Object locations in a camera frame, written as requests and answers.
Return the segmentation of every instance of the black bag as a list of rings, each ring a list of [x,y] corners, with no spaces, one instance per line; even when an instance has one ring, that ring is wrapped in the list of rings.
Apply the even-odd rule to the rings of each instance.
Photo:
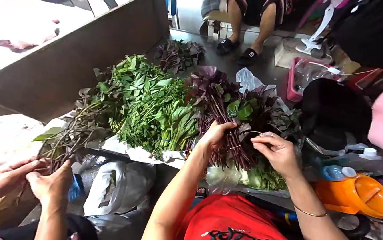
[[[327,150],[341,150],[347,145],[344,132],[358,143],[368,142],[372,109],[363,95],[331,79],[316,79],[304,89],[301,129],[317,145]]]
[[[332,20],[332,36],[351,60],[383,69],[383,0],[351,0]]]

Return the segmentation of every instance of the sandal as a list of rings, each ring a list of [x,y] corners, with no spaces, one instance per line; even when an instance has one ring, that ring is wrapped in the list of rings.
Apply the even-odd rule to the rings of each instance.
[[[199,191],[200,189],[205,189],[205,192],[204,192],[204,193],[199,193],[198,191]],[[199,189],[196,191],[196,195],[194,195],[194,197],[197,197],[197,196],[202,196],[203,198],[206,198],[206,197],[208,196],[206,188],[199,188]]]
[[[252,48],[246,49],[237,60],[237,63],[242,66],[249,66],[258,58],[258,53]]]
[[[239,41],[233,43],[230,39],[226,38],[221,41],[217,46],[217,52],[219,54],[227,54],[239,47],[241,43]]]

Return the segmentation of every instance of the vegetable bundle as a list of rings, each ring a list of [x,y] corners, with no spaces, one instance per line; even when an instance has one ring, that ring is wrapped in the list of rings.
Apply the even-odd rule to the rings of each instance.
[[[197,65],[203,57],[205,49],[202,45],[189,41],[168,40],[166,44],[157,47],[156,58],[160,58],[162,71],[172,68],[174,74],[185,71],[188,67]]]
[[[217,71],[216,67],[201,67],[199,72],[190,74],[187,85],[193,86],[189,91],[189,97],[196,100],[195,105],[203,106],[203,115],[198,120],[199,135],[202,137],[209,129],[213,120],[220,124],[234,122],[232,117],[226,113],[224,102],[240,100],[240,86],[227,82],[225,73]],[[238,128],[226,132],[226,148],[214,151],[210,156],[211,165],[227,166],[227,152],[232,155],[237,168],[240,166],[248,170],[256,164],[243,150],[239,141]]]
[[[98,84],[79,91],[75,116],[63,118],[67,128],[51,128],[35,139],[44,142],[39,156],[56,160],[53,169],[90,142],[114,134],[157,160],[162,160],[162,150],[184,149],[197,134],[192,107],[184,104],[183,79],[171,78],[141,55],[94,71]]]
[[[187,139],[197,133],[192,108],[184,105],[184,80],[170,78],[143,56],[127,56],[112,73],[114,85],[122,86],[118,92],[124,102],[120,112],[124,118],[120,122],[109,118],[119,140],[142,146],[159,160],[162,150],[184,149]]]
[[[261,153],[253,149],[249,139],[255,134],[248,133],[250,131],[272,131],[284,138],[299,135],[298,113],[285,113],[279,108],[281,99],[275,96],[275,89],[266,89],[263,85],[242,94],[240,85],[228,82],[227,75],[216,67],[200,67],[198,72],[190,74],[185,84],[192,86],[187,99],[202,108],[198,118],[200,136],[214,120],[239,125],[226,132],[226,146],[211,155],[211,165],[224,167],[227,158],[232,158],[238,169],[239,166],[244,170],[255,167]]]

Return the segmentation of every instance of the white electrical cord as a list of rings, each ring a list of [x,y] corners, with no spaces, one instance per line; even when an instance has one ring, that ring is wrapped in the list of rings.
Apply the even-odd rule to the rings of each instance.
[[[370,70],[370,71],[366,71],[366,72],[361,72],[361,73],[355,73],[355,74],[342,74],[343,76],[347,76],[347,75],[356,75],[356,74],[366,74],[366,73],[371,73],[371,72],[375,72],[376,70],[378,70],[379,68],[375,68],[373,70]]]
[[[371,72],[375,72],[376,70],[378,70],[379,68],[375,68],[375,69],[372,69],[372,70],[369,70],[369,71],[366,71],[366,72],[361,72],[361,73],[354,73],[354,74],[341,74],[340,73],[340,70],[338,70],[337,68],[334,68],[334,67],[326,67],[325,65],[323,64],[320,64],[320,63],[317,63],[317,62],[309,62],[309,63],[312,63],[312,64],[315,64],[315,65],[318,65],[318,66],[321,66],[321,67],[324,67],[326,68],[329,72],[333,73],[333,74],[339,74],[339,75],[342,75],[342,76],[348,76],[348,75],[357,75],[357,74],[366,74],[366,73],[371,73]]]

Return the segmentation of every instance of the leg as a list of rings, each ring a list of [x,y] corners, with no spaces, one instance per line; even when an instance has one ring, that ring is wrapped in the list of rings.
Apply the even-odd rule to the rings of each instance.
[[[239,41],[239,36],[241,34],[242,12],[236,0],[229,0],[228,4],[228,14],[230,17],[231,29],[233,30],[233,34],[229,39],[235,43]]]
[[[276,4],[271,3],[267,6],[266,10],[261,16],[260,22],[260,33],[258,34],[257,39],[252,44],[251,48],[260,54],[263,50],[264,41],[270,36],[274,31],[274,26],[276,23]]]

